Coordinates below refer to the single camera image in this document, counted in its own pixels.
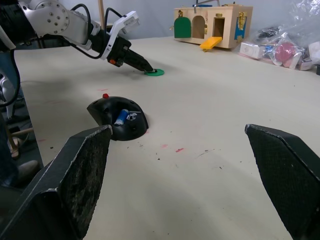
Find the plastic bag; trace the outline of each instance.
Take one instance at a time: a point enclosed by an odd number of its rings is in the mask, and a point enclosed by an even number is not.
[[[312,68],[309,45],[320,40],[320,0],[293,0],[288,13],[286,22],[253,32],[234,51],[290,69]]]

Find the red object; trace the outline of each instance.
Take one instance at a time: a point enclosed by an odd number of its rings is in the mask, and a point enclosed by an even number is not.
[[[277,61],[284,63],[295,53],[295,46],[290,42],[284,42],[276,47],[274,57]]]

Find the wooden box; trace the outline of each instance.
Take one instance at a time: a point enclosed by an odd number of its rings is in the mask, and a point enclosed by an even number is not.
[[[252,12],[252,6],[237,4],[197,7],[196,13],[194,7],[175,8],[174,38],[201,45],[215,37],[216,47],[231,49],[249,35]]]

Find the white table surface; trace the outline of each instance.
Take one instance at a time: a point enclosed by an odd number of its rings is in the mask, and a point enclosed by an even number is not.
[[[85,240],[291,240],[244,129],[281,129],[320,155],[320,77],[171,37],[131,42],[165,75],[71,47],[16,52],[45,165],[68,137],[97,126],[86,108],[103,93],[134,100],[149,119],[141,138],[111,141]]]

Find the shoe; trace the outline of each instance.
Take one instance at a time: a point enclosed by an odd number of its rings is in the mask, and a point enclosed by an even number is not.
[[[20,166],[18,166],[18,179],[15,185],[19,185],[27,180],[32,179],[39,170],[39,163],[36,160],[28,161]]]

